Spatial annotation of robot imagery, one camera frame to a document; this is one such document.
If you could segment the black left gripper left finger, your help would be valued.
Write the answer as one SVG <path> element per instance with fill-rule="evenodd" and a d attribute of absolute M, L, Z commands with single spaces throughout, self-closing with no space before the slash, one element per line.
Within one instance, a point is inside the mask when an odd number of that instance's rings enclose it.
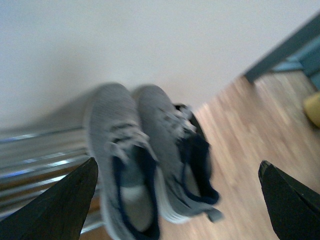
<path fill-rule="evenodd" d="M 0 222 L 2 240 L 77 240 L 98 180 L 93 157 Z"/>

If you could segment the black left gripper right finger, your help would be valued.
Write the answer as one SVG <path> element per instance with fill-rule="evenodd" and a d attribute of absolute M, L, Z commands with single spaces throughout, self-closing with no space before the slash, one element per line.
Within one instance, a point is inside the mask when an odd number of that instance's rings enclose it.
<path fill-rule="evenodd" d="M 320 195 L 267 160 L 258 177 L 272 228 L 280 240 L 320 238 Z"/>

